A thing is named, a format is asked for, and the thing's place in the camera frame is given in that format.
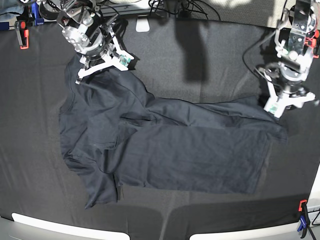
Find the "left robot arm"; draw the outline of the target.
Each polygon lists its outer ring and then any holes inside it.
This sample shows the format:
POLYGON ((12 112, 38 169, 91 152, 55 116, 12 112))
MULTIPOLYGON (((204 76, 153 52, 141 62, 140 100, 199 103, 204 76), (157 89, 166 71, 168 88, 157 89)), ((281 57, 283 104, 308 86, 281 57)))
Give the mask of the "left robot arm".
POLYGON ((275 51, 278 61, 256 69, 266 80, 269 98, 264 110, 279 119, 286 109, 301 109, 316 100, 316 95, 304 83, 320 47, 318 18, 314 0, 298 0, 291 8, 284 8, 275 29, 275 51))

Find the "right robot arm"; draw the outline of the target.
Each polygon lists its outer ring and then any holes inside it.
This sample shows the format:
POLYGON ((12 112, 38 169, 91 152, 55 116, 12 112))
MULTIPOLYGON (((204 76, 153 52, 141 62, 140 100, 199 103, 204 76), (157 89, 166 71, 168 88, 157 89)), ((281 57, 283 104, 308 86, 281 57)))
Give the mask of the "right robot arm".
POLYGON ((120 13, 104 16, 100 0, 38 0, 40 15, 56 21, 63 37, 80 54, 76 83, 96 72, 115 67, 127 71, 134 57, 125 51, 114 31, 120 13))

